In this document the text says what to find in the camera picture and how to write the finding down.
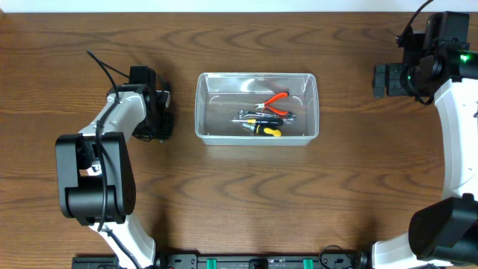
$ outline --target pliers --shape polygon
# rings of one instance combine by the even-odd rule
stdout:
[[[292,117],[292,112],[290,111],[280,111],[277,108],[273,108],[270,106],[270,104],[274,103],[275,101],[286,98],[289,96],[289,92],[282,92],[282,93],[277,93],[275,96],[273,96],[271,99],[267,100],[266,102],[260,103],[260,104],[255,104],[257,107],[255,109],[263,109],[263,110],[268,110],[270,112],[273,112],[275,114],[278,114],[280,116],[286,116],[286,117]]]

